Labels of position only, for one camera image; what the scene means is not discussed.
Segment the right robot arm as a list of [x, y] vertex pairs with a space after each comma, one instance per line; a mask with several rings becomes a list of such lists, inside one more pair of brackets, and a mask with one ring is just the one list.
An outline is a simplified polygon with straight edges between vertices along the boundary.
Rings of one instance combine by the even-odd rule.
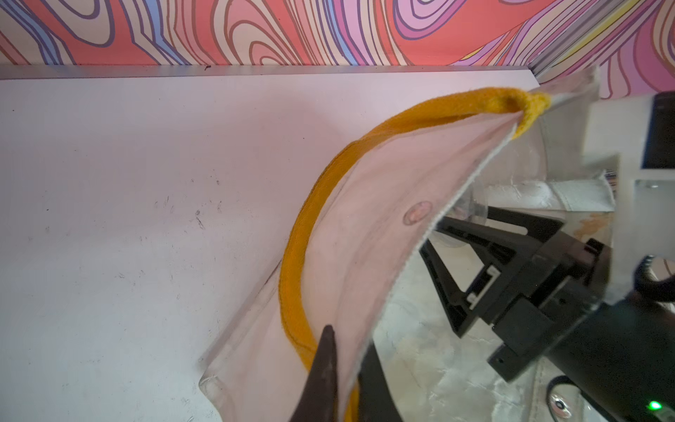
[[451, 217], [436, 231], [468, 244], [483, 267], [461, 290], [431, 243], [420, 254], [458, 336], [476, 320], [501, 346], [490, 365], [506, 381], [545, 357], [609, 421], [674, 418], [673, 276], [655, 278], [657, 258], [674, 255], [674, 95], [605, 102], [625, 111], [609, 139], [627, 156], [617, 185], [617, 245], [579, 241], [557, 219], [490, 207], [511, 233]]

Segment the white canvas bag yellow handles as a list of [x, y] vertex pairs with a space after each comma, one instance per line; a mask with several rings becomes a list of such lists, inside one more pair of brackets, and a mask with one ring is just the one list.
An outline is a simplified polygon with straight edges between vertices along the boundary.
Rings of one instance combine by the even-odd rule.
[[358, 421], [359, 374], [401, 272], [506, 144], [599, 99], [594, 68], [532, 91], [432, 98], [348, 144], [325, 168], [281, 263], [227, 330], [200, 380], [224, 421], [289, 421], [323, 328], [337, 343], [337, 420]]

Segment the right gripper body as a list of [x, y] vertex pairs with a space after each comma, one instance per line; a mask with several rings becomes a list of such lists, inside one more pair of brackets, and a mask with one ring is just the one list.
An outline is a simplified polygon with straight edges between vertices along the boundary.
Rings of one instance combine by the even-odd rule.
[[501, 378], [519, 377], [599, 308], [611, 255], [595, 239], [557, 232], [529, 260], [517, 257], [499, 269], [476, 313], [502, 342], [488, 360]]

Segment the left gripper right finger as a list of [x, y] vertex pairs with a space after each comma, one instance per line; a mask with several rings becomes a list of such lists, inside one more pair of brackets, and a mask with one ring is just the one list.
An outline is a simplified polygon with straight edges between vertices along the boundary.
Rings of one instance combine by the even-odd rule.
[[358, 421], [402, 422], [374, 343], [367, 348], [359, 374]]

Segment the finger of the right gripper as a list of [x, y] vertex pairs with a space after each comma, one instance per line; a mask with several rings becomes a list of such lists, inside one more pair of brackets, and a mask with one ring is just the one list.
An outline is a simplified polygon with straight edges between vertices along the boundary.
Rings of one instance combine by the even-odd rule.
[[463, 337], [476, 320], [481, 318], [480, 314], [476, 313], [477, 306], [502, 273], [494, 265], [485, 265], [469, 288], [463, 291], [431, 241], [425, 241], [419, 254], [425, 263], [452, 331], [459, 338]]
[[502, 269], [517, 257], [529, 260], [564, 226], [564, 222], [559, 219], [498, 207], [488, 207], [488, 220], [513, 225], [524, 229], [526, 233], [496, 229], [447, 216], [437, 223], [435, 231], [469, 244], [485, 266], [496, 264]]

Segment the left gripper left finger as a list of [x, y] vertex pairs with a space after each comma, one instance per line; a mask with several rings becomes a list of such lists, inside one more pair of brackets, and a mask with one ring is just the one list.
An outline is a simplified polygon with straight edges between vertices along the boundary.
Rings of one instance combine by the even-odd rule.
[[290, 422], [337, 420], [337, 343], [331, 325], [323, 328], [316, 355]]

